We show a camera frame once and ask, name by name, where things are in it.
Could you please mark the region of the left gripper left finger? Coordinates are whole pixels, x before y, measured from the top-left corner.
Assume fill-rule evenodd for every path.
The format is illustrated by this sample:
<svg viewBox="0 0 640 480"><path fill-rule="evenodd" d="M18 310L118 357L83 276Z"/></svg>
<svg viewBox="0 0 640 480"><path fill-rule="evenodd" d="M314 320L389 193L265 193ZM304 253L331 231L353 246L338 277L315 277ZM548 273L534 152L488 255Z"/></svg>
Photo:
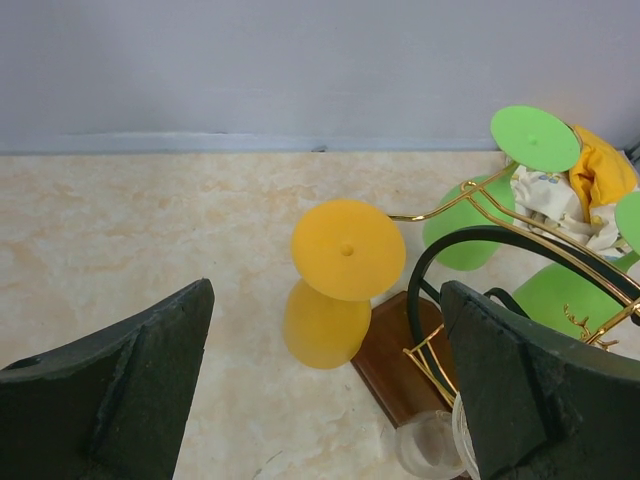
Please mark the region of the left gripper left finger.
<svg viewBox="0 0 640 480"><path fill-rule="evenodd" d="M2 478L172 478L214 301L203 278L3 368Z"/></svg>

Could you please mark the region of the green wine glass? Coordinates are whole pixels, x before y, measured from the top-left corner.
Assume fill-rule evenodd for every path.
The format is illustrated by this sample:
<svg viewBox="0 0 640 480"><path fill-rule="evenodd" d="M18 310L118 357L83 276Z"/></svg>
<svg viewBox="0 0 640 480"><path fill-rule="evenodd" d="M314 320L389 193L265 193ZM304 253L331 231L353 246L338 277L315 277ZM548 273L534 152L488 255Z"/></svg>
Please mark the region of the green wine glass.
<svg viewBox="0 0 640 480"><path fill-rule="evenodd" d="M626 273L639 261L639 193L624 196L616 205L615 220L631 251L611 262ZM550 264L536 273L513 293L514 300L532 320L579 339L593 330L580 326L584 318L606 321L621 306L596 285L580 275Z"/></svg>
<svg viewBox="0 0 640 480"><path fill-rule="evenodd" d="M426 221L423 242L429 247L435 241L456 230L471 226L489 225L491 222L479 213L476 204L489 214L508 224L514 218L501 212L485 194L500 206L513 211L516 206L511 187L515 169L525 166L533 170L547 168L560 173L573 167L579 160L581 143L574 131L556 116L526 105L514 105L498 110L490 122L491 135L506 155L506 172L495 180L487 175L477 176L476 183L486 182L484 192L475 192L434 218Z"/></svg>

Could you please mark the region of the clear wine glass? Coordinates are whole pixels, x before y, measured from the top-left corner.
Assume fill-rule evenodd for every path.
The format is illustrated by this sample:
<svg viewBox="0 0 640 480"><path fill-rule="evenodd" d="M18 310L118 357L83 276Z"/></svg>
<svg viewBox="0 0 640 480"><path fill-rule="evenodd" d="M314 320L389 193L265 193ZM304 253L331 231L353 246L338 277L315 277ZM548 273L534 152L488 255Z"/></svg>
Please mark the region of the clear wine glass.
<svg viewBox="0 0 640 480"><path fill-rule="evenodd" d="M452 412L425 411L400 426L395 453L404 470L420 479L481 479L460 394Z"/></svg>

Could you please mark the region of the orange wine glass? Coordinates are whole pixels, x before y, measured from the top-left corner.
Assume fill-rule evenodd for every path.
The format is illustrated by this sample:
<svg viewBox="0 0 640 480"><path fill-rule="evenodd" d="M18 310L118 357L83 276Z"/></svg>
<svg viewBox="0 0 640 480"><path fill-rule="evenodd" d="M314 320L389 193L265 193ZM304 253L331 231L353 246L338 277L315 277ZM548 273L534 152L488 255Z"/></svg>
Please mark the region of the orange wine glass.
<svg viewBox="0 0 640 480"><path fill-rule="evenodd" d="M300 218L290 250L300 279L286 303L286 347L305 366L342 366L369 330L371 300L388 291L404 270L404 238L378 208L336 199Z"/></svg>

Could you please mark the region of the gold wire wine glass rack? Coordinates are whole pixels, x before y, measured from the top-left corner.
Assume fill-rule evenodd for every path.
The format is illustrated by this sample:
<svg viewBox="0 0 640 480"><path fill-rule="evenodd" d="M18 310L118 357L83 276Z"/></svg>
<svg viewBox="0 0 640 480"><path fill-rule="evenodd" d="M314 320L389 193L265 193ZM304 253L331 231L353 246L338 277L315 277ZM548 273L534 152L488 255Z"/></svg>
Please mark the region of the gold wire wine glass rack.
<svg viewBox="0 0 640 480"><path fill-rule="evenodd" d="M449 209L477 191L484 192L486 182L467 180L452 187L438 206L421 215L401 215L399 221L418 223ZM584 318L580 326L593 330L579 338L604 350L615 345L606 334L625 319L639 320L639 310L629 302L639 300L639 283L611 262L573 238L555 231L516 211L500 206L485 194L495 207L514 218L508 224L476 204L474 208L489 225L461 228L445 235L421 254L409 278L406 290L375 307L372 325L352 363L393 426L406 423L422 410L451 409L458 392L451 346L444 332L440 292L426 278L434 262L458 271L483 267L502 245L534 253L561 265L596 285L614 299L621 310L606 321ZM486 297L495 299L508 310L529 318L514 300L513 293L493 287Z"/></svg>

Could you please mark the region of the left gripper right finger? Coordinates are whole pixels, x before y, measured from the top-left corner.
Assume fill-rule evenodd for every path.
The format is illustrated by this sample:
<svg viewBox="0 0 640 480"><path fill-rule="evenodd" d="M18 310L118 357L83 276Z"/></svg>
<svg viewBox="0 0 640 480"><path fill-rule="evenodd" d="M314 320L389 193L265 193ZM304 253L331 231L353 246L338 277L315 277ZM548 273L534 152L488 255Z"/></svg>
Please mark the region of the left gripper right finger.
<svg viewBox="0 0 640 480"><path fill-rule="evenodd" d="M441 311L483 479L636 479L639 363L458 281Z"/></svg>

